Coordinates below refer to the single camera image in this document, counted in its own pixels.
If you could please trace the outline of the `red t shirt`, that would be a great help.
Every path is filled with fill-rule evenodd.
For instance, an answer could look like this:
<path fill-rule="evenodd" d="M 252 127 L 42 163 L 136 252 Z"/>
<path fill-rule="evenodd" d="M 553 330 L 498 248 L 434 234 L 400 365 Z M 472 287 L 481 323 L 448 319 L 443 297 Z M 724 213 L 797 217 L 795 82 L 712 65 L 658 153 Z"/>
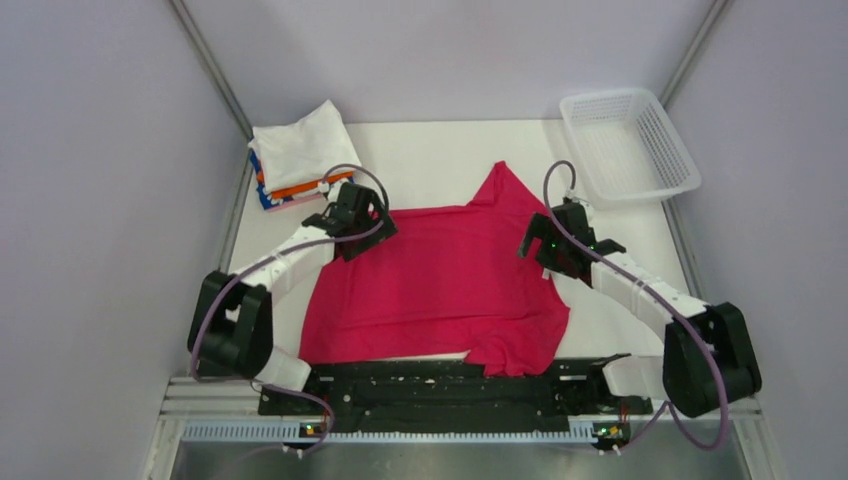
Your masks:
<path fill-rule="evenodd" d="M 543 373 L 570 310 L 518 255 L 542 203 L 503 162 L 461 206 L 396 210 L 397 232 L 320 272 L 299 355 L 310 364 L 460 353 L 488 376 Z"/>

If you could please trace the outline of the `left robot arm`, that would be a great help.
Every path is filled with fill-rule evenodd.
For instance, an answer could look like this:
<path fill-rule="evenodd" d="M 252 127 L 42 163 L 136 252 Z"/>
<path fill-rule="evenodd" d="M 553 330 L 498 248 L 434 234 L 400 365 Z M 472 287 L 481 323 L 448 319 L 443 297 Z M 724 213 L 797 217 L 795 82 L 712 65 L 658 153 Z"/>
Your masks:
<path fill-rule="evenodd" d="M 309 379 L 310 365 L 274 339 L 274 304 L 312 273 L 339 258 L 350 261 L 397 232 L 385 190 L 346 180 L 325 190 L 325 209 L 278 247 L 235 273 L 216 270 L 203 279 L 187 339 L 194 378 L 206 362 L 282 391 L 297 413 L 317 407 L 321 388 Z"/>

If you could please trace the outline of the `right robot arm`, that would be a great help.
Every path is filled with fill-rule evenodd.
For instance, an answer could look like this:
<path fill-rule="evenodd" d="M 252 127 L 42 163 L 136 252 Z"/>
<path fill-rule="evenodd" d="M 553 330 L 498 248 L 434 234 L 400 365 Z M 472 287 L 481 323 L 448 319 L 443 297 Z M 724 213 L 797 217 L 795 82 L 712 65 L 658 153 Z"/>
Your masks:
<path fill-rule="evenodd" d="M 567 199 L 536 213 L 518 256 L 538 249 L 535 261 L 550 273 L 578 280 L 614 300 L 662 342 L 659 356 L 616 354 L 589 370 L 586 397 L 612 412 L 626 397 L 669 402 L 695 418 L 751 397 L 762 376 L 742 311 L 730 302 L 711 305 L 682 293 L 639 266 L 613 239 L 599 240 L 584 204 Z"/>

